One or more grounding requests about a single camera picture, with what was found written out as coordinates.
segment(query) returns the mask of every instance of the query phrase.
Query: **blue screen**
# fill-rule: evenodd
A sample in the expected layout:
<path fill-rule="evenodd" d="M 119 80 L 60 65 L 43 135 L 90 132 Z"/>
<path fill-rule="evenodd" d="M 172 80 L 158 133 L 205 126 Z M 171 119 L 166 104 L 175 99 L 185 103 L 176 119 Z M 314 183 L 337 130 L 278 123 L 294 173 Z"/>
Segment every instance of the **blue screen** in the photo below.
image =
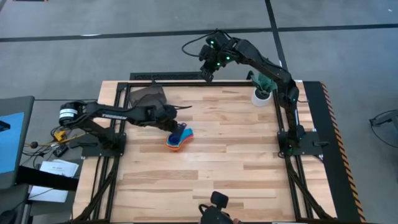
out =
<path fill-rule="evenodd" d="M 0 132 L 0 174 L 15 169 L 24 113 L 0 116 L 0 121 L 10 124 L 10 130 Z"/>

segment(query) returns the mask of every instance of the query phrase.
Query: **wooden table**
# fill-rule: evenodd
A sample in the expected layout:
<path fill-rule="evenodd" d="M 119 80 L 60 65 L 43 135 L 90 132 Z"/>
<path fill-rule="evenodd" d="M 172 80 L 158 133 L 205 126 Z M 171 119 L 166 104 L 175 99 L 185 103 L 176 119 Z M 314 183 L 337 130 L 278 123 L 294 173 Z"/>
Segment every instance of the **wooden table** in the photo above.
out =
<path fill-rule="evenodd" d="M 117 83 L 103 82 L 99 103 L 113 105 Z M 306 101 L 303 83 L 297 85 L 299 100 Z M 177 121 L 193 128 L 194 138 L 181 151 L 172 152 L 164 145 L 168 133 L 126 125 L 127 146 L 119 165 L 112 222 L 197 222 L 198 205 L 210 204 L 214 190 L 229 196 L 225 211 L 234 218 L 294 220 L 285 162 L 277 156 L 279 129 L 272 99 L 265 107 L 253 106 L 252 86 L 165 86 L 164 91 L 169 104 L 192 105 L 178 111 Z M 298 103 L 298 114 L 304 128 L 312 130 L 308 103 Z M 109 126 L 108 119 L 96 122 Z M 335 217 L 323 164 L 314 156 L 302 156 L 302 160 L 309 191 Z M 84 161 L 75 215 L 90 201 L 96 161 L 94 157 Z M 100 217 L 107 197 L 105 193 Z M 299 190 L 298 197 L 304 217 Z"/>

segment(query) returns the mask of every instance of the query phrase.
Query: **white paper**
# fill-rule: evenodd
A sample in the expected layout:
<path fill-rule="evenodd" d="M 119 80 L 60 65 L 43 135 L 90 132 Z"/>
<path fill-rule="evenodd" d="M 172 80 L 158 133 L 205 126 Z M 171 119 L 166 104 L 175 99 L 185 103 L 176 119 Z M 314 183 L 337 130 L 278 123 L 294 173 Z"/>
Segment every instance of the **white paper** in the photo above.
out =
<path fill-rule="evenodd" d="M 43 161 L 40 170 L 44 172 L 49 172 L 51 174 L 64 175 L 65 177 L 73 177 L 78 167 L 79 167 L 78 164 L 56 159 L 52 162 Z M 66 201 L 68 195 L 67 190 L 50 190 L 50 189 L 51 188 L 48 187 L 33 186 L 32 191 L 30 191 L 29 200 L 40 200 L 46 202 Z"/>

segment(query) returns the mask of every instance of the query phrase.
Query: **gray carpet floor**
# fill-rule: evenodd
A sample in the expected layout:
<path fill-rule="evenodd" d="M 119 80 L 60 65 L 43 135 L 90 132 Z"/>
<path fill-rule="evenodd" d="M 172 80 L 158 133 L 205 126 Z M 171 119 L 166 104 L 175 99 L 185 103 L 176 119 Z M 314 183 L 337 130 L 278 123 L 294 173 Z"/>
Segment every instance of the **gray carpet floor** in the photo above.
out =
<path fill-rule="evenodd" d="M 395 0 L 271 3 L 278 27 L 398 23 Z M 263 0 L 6 1 L 0 12 L 0 38 L 270 26 Z M 272 33 L 234 36 L 250 40 L 278 62 Z M 127 80 L 131 72 L 198 71 L 201 63 L 180 51 L 196 37 L 0 42 L 0 97 L 59 100 L 34 104 L 27 141 L 48 141 L 62 100 L 97 98 L 103 80 Z M 398 149 L 380 142 L 368 119 L 398 109 L 398 28 L 281 32 L 280 39 L 293 77 L 321 80 L 329 89 L 367 221 L 397 223 Z M 201 45 L 187 50 L 197 53 Z M 216 78 L 244 79 L 248 70 L 233 65 Z M 390 124 L 376 132 L 398 145 Z M 78 149 L 64 155 L 79 157 Z M 63 208 L 35 217 L 34 223 L 62 222 L 69 216 Z"/>

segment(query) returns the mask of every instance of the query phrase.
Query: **wooden tabletop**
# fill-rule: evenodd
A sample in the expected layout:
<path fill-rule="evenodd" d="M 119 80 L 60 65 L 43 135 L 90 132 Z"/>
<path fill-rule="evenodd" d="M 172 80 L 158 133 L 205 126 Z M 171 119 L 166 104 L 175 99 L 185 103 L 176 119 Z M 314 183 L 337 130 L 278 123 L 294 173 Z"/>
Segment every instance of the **wooden tabletop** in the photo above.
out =
<path fill-rule="evenodd" d="M 99 103 L 113 105 L 117 83 L 103 82 Z M 306 101 L 303 83 L 297 85 L 299 100 Z M 253 106 L 253 90 L 251 86 L 164 86 L 167 103 L 192 105 L 178 110 L 177 121 L 193 129 L 193 140 L 181 151 L 172 152 L 164 145 L 165 131 L 127 124 L 127 146 L 120 160 L 111 221 L 197 222 L 201 216 L 198 205 L 210 204 L 214 190 L 229 197 L 225 211 L 233 218 L 251 222 L 294 220 L 285 162 L 277 156 L 279 129 L 274 102 L 271 99 L 262 108 Z M 298 103 L 298 114 L 304 128 L 312 130 L 307 103 Z M 95 121 L 109 126 L 108 119 Z M 323 164 L 313 156 L 302 156 L 302 160 L 309 191 L 335 217 Z M 80 214 L 90 201 L 96 161 L 95 157 L 84 161 L 74 214 Z M 302 195 L 297 191 L 304 217 Z M 105 193 L 100 217 L 104 216 L 107 198 Z"/>

